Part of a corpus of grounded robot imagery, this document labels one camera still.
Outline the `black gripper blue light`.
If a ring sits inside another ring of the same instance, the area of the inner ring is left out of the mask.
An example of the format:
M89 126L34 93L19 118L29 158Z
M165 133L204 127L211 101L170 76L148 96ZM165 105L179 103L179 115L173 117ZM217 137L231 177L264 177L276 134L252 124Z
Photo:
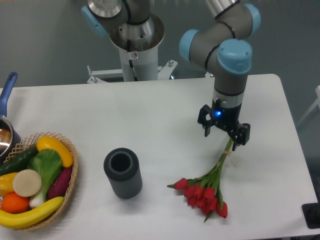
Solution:
M211 132L211 127L216 126L224 131L229 131L228 135L233 140L232 151L240 145L244 146L250 139L251 125L249 123L239 123L239 116L242 104L236 107L223 107L222 101L218 98L212 101L211 108L205 104L200 110L197 122L204 129L204 136Z

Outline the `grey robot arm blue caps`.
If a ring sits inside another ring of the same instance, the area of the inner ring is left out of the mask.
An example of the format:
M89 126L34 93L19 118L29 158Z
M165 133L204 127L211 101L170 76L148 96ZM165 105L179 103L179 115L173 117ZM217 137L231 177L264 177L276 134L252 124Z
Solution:
M209 135L211 127L225 131L233 147L245 145L251 127L240 123L253 50L246 38L261 25L259 10L238 0L209 0L215 24L207 31L190 29L179 42L179 53L214 76L212 104L203 106L198 123ZM89 0L81 9L98 36L109 36L118 48L126 82L157 80L158 47L164 24L150 10L148 0Z

